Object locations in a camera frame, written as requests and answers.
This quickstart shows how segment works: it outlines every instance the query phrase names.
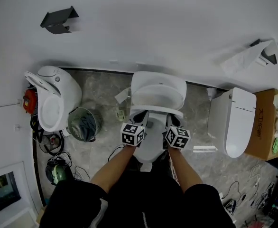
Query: white toilet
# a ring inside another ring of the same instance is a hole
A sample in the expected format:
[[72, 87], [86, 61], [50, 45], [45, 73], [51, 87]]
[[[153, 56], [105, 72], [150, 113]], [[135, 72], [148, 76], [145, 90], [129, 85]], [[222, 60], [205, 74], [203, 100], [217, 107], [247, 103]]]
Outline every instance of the white toilet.
[[69, 73], [55, 66], [42, 67], [37, 75], [24, 73], [37, 88], [38, 119], [47, 132], [67, 127], [68, 114], [79, 106], [82, 90]]
[[211, 102], [208, 135], [214, 146], [232, 158], [248, 146], [256, 107], [256, 96], [239, 88], [231, 89]]
[[141, 71], [134, 73], [130, 88], [130, 115], [149, 110], [147, 135], [134, 156], [141, 163], [152, 163], [164, 151], [162, 133], [166, 132], [167, 114], [183, 118], [183, 113], [178, 110], [185, 101], [186, 82], [176, 76]]

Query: smart toilet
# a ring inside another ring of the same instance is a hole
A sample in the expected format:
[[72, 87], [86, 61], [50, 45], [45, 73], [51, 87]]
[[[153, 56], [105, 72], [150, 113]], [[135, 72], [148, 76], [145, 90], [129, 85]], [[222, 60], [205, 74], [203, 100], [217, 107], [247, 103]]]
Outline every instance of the smart toilet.
[[214, 146], [237, 158], [248, 146], [256, 107], [256, 96], [239, 88], [211, 101], [208, 135]]
[[185, 101], [186, 82], [176, 76], [140, 71], [134, 73], [130, 88], [130, 115], [149, 110], [147, 135], [134, 156], [141, 163], [152, 163], [164, 151], [162, 133], [166, 132], [167, 114], [183, 118], [178, 110]]
[[55, 66], [42, 67], [37, 75], [24, 73], [25, 78], [37, 88], [38, 119], [47, 132], [67, 127], [68, 114], [79, 106], [82, 90], [72, 76]]

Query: white wall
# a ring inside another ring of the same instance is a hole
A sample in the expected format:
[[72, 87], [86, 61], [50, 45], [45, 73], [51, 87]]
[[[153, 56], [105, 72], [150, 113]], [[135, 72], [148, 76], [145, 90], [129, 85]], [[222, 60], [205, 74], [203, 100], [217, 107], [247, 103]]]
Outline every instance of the white wall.
[[[40, 27], [48, 11], [71, 5], [80, 16], [77, 32], [53, 35]], [[5, 67], [12, 81], [45, 60], [130, 72], [144, 62], [192, 82], [278, 89], [278, 64], [254, 64], [227, 78], [217, 63], [271, 37], [278, 40], [278, 0], [0, 0], [0, 72]]]

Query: toilet lid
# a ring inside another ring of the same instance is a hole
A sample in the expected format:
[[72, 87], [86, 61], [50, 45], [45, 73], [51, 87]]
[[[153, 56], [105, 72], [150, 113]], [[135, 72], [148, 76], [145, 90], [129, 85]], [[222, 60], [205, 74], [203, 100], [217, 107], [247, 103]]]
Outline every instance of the toilet lid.
[[182, 95], [166, 85], [149, 85], [132, 92], [134, 105], [153, 105], [179, 110], [184, 103]]
[[61, 96], [60, 93], [54, 87], [52, 87], [48, 82], [46, 82], [42, 78], [39, 78], [37, 75], [34, 75], [31, 72], [25, 72], [24, 76], [27, 79], [27, 81], [29, 81], [33, 86], [37, 87], [38, 89], [44, 89], [59, 97]]

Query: floor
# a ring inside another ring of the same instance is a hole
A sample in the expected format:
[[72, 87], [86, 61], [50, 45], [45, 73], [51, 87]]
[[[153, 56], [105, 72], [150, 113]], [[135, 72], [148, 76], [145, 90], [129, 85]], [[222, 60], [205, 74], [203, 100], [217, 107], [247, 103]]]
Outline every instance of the floor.
[[[95, 142], [79, 142], [72, 136], [65, 139], [65, 150], [70, 152], [73, 163], [86, 169], [92, 177], [107, 162], [115, 147], [120, 144], [122, 122], [116, 117], [117, 103], [114, 97], [130, 86], [132, 76], [73, 70], [68, 70], [68, 72], [82, 88], [82, 105], [88, 109], [98, 109], [104, 119], [103, 129], [96, 136]], [[193, 146], [212, 145], [211, 139], [207, 135], [210, 103], [205, 87], [187, 85], [185, 104], [181, 111], [184, 113], [187, 129], [192, 138], [188, 148], [182, 153], [203, 182], [214, 186], [223, 195], [226, 195], [234, 181], [240, 183], [240, 193], [247, 193], [246, 199], [234, 213], [234, 218], [237, 220], [236, 227], [240, 227], [256, 211], [252, 210], [250, 207], [252, 201], [249, 201], [256, 191], [255, 182], [259, 182], [258, 197], [260, 197], [267, 186], [275, 181], [278, 171], [266, 162], [246, 154], [232, 159], [220, 152], [193, 153]], [[122, 104], [121, 108], [125, 110], [126, 114], [128, 114], [129, 106], [130, 99]], [[41, 186], [44, 197], [48, 199], [54, 190], [54, 186], [50, 184], [45, 175], [46, 163], [51, 156], [43, 153], [39, 148], [37, 152]], [[144, 165], [141, 170], [148, 171], [150, 166]], [[81, 170], [81, 174], [84, 181], [89, 180], [84, 171]], [[236, 183], [231, 187], [230, 193], [224, 201], [230, 198], [236, 200], [239, 198]]]

